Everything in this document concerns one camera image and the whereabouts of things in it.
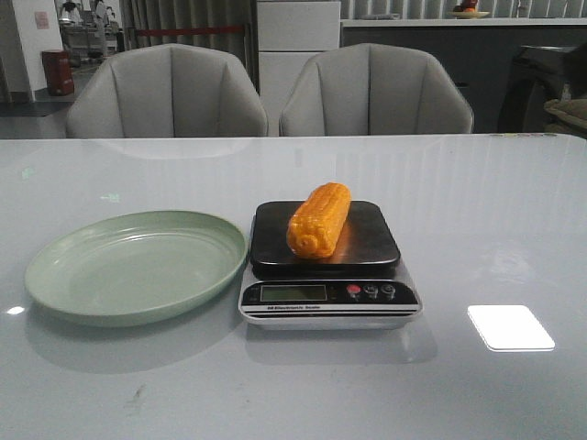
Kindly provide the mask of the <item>orange corn cob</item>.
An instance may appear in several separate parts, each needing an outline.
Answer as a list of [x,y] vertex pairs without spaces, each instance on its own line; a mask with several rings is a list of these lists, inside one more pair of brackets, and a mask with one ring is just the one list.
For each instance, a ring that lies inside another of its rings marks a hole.
[[351,203],[349,188],[329,182],[315,188],[289,220],[286,242],[301,259],[334,254]]

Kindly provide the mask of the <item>black silver kitchen scale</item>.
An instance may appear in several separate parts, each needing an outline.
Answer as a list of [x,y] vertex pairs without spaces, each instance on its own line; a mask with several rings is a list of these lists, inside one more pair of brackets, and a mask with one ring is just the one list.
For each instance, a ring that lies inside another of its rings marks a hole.
[[330,258],[303,260],[285,233],[297,201],[261,204],[253,217],[238,300],[269,330],[394,329],[423,305],[380,208],[354,201]]

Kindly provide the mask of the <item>right grey upholstered chair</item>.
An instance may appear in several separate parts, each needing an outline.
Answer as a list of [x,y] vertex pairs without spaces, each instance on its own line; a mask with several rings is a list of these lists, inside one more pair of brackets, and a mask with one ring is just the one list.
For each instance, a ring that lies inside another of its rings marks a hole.
[[471,106],[433,55],[361,43],[315,55],[279,119],[283,137],[470,134]]

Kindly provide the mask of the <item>grey upholstered chair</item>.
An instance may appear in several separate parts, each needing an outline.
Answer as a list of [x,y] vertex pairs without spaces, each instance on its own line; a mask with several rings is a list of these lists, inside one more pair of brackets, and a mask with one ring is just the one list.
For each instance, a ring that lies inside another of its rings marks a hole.
[[264,137],[268,118],[236,56],[163,44],[119,53],[70,107],[67,138]]
[[361,43],[315,55],[279,119],[283,137],[470,134],[471,106],[433,55]]

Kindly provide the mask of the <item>pale green round plate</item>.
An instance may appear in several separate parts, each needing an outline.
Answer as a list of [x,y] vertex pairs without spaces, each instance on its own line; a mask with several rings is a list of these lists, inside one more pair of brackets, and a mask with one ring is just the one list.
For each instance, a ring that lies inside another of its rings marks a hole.
[[29,263],[32,299],[60,319],[90,326],[156,323],[215,298],[248,253],[241,230],[211,214],[125,214],[62,236]]

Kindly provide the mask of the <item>left grey upholstered chair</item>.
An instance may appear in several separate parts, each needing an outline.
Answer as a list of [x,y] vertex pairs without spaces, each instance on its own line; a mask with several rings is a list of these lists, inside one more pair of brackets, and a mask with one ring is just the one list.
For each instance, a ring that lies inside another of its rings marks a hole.
[[67,138],[264,137],[268,118],[236,56],[163,44],[119,53],[70,107]]

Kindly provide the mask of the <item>white cabinet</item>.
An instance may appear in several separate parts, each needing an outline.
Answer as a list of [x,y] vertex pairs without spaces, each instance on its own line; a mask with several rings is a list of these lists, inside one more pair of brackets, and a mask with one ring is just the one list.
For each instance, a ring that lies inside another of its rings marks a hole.
[[259,1],[257,37],[260,99],[269,135],[279,134],[279,117],[307,60],[339,46],[339,1]]

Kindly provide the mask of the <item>red barrier belt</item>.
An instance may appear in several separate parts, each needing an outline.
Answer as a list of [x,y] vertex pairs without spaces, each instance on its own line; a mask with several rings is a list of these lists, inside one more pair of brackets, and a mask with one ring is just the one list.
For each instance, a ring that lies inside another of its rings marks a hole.
[[237,25],[237,26],[223,26],[223,27],[136,29],[135,35],[137,37],[178,37],[178,36],[243,34],[245,32],[246,32],[245,25]]

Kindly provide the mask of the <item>grey white-topped counter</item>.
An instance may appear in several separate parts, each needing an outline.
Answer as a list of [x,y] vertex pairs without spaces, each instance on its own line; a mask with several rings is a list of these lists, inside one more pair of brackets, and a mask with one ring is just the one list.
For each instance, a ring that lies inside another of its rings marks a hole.
[[583,18],[345,19],[341,43],[378,43],[434,55],[471,105],[477,133],[499,132],[511,63],[523,46],[578,47]]

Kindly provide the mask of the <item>fruit bowl on counter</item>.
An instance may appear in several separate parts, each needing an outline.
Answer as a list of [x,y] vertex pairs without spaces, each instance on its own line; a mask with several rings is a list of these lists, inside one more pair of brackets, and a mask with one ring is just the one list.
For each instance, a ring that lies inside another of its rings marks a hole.
[[452,7],[449,15],[457,19],[477,19],[487,17],[490,13],[479,9],[478,0],[461,0]]

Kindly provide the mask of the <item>red trash bin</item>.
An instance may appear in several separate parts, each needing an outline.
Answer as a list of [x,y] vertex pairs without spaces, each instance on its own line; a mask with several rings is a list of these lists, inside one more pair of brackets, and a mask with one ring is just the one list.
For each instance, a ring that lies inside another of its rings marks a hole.
[[68,52],[63,49],[43,50],[42,64],[48,94],[64,96],[74,93],[74,82]]

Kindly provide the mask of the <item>dark appliance at right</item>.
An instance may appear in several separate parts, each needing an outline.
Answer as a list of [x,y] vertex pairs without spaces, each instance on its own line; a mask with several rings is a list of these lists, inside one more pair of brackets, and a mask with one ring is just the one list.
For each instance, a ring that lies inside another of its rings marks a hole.
[[511,63],[497,130],[540,132],[551,117],[550,100],[578,98],[586,92],[586,46],[523,46]]

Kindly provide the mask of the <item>olive cushion at right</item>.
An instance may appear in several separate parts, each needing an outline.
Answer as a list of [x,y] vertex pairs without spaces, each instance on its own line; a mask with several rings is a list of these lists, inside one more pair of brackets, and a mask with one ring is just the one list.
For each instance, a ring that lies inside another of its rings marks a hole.
[[549,100],[544,104],[549,121],[545,125],[546,133],[568,134],[586,138],[587,134],[587,99]]

